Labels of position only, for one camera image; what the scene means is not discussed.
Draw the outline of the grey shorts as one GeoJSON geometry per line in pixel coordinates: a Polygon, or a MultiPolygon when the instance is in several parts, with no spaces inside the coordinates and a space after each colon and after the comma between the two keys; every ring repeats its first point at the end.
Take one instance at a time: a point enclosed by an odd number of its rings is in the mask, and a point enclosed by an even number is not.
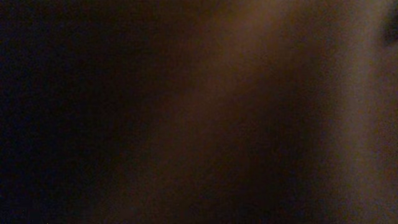
{"type": "Polygon", "coordinates": [[[396,223],[396,1],[2,1],[2,223],[396,223]]]}

